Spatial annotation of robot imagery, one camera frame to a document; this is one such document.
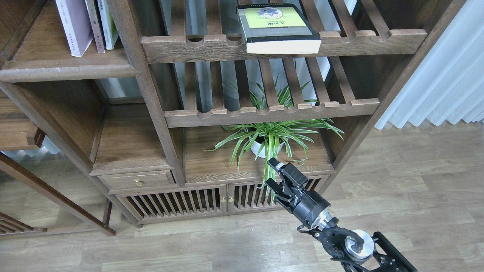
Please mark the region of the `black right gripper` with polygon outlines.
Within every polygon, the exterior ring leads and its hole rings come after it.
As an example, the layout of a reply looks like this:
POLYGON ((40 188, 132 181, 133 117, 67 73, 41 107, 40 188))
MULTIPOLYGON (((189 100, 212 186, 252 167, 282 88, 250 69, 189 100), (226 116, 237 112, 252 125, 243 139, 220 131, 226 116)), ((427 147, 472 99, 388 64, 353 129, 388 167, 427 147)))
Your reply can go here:
POLYGON ((272 178, 265 181, 282 207, 301 221, 304 227, 321 229, 331 227, 330 203, 316 191, 308 191, 308 178, 291 163, 284 164, 276 158, 268 160, 268 171, 278 173, 282 179, 278 184, 272 178))

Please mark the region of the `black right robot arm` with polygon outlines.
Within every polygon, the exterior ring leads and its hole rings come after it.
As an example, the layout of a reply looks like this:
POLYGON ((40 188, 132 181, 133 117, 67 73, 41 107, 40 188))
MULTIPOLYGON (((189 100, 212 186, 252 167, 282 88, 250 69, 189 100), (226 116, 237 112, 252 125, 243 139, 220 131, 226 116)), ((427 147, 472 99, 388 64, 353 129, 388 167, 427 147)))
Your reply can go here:
POLYGON ((370 236, 365 231, 339 227, 338 218, 329 213, 330 203, 316 191, 308 191, 308 178, 291 163, 283 164, 275 158, 268 165, 281 177, 277 184, 272 178, 266 184, 277 202, 301 221, 297 228, 320 241, 333 261, 340 262, 346 272, 366 272, 363 264, 374 258, 376 272, 414 272, 415 267, 380 232, 370 236))

